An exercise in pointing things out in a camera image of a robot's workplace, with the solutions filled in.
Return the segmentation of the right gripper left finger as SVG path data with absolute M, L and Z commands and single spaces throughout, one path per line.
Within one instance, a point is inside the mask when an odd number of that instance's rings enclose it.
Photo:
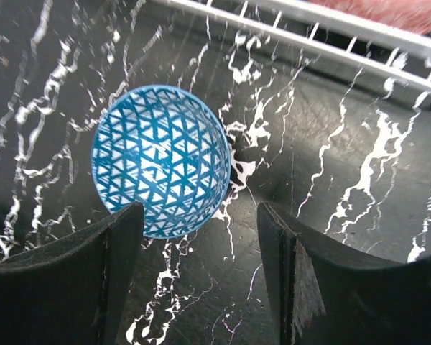
M 143 228 L 134 202 L 0 262 L 0 344 L 115 344 Z

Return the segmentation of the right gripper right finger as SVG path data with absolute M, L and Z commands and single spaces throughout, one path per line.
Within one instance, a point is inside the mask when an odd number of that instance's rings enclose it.
M 431 344 L 431 257 L 376 257 L 268 203 L 256 223 L 278 344 Z

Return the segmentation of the red dotted pink bowl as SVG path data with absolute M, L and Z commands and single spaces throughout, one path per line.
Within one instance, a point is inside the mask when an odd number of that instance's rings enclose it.
M 329 9 L 417 34 L 431 32 L 431 0 L 317 0 Z

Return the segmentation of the white wire dish rack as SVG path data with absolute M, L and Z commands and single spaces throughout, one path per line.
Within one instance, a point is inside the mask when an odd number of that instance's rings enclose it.
M 159 1 L 368 75 L 363 87 L 431 110 L 431 32 L 415 34 L 311 1 Z

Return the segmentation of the red lattice blue-inside bowl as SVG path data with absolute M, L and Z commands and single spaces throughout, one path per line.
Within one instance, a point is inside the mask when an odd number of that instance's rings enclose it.
M 126 92 L 101 117 L 91 171 L 110 212 L 140 202 L 144 235 L 171 239 L 206 224 L 231 180 L 231 150 L 218 117 L 174 86 Z

